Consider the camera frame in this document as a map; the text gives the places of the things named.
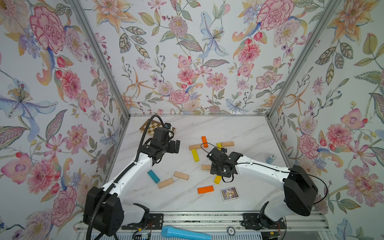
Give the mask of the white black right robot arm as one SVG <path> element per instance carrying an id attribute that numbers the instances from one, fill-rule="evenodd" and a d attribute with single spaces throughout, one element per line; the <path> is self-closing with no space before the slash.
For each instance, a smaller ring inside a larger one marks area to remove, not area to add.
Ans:
<path id="1" fill-rule="evenodd" d="M 220 148 L 213 148 L 207 158 L 212 162 L 211 174 L 222 178 L 246 175 L 273 185 L 284 194 L 262 206 L 257 216 L 243 220 L 256 230 L 271 229 L 284 217 L 297 214 L 303 217 L 311 215 L 316 204 L 318 188 L 312 176 L 297 165 L 291 168 L 277 167 L 253 160 L 243 154 L 232 152 L 229 155 Z"/>

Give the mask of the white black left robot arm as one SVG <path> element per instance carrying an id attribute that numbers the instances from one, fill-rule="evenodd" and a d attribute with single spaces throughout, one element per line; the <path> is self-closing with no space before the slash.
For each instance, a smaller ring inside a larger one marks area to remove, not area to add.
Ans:
<path id="1" fill-rule="evenodd" d="M 92 231 L 99 231 L 98 240 L 111 237 L 120 227 L 137 224 L 140 229 L 150 224 L 150 210 L 138 203 L 124 204 L 122 197 L 141 175 L 158 164 L 164 154 L 177 154 L 180 141 L 174 140 L 174 132 L 168 127 L 155 129 L 154 136 L 141 141 L 135 158 L 115 178 L 104 186 L 91 188 L 86 197 L 83 222 L 88 225 L 86 239 Z"/>

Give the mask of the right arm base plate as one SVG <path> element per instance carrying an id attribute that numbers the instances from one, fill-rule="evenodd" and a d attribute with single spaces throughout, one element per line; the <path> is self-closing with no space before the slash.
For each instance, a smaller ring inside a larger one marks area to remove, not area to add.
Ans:
<path id="1" fill-rule="evenodd" d="M 259 216 L 258 213 L 244 213 L 242 216 L 243 220 L 241 225 L 245 227 L 246 230 L 285 230 L 287 228 L 284 218 L 274 222 L 263 214 Z"/>

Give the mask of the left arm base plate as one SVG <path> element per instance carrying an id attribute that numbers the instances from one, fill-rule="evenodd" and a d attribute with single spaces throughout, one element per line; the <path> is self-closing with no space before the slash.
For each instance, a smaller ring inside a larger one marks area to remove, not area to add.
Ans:
<path id="1" fill-rule="evenodd" d="M 147 227 L 149 230 L 161 230 L 164 223 L 164 214 L 149 214 L 138 224 L 122 226 L 122 230 L 139 230 Z"/>

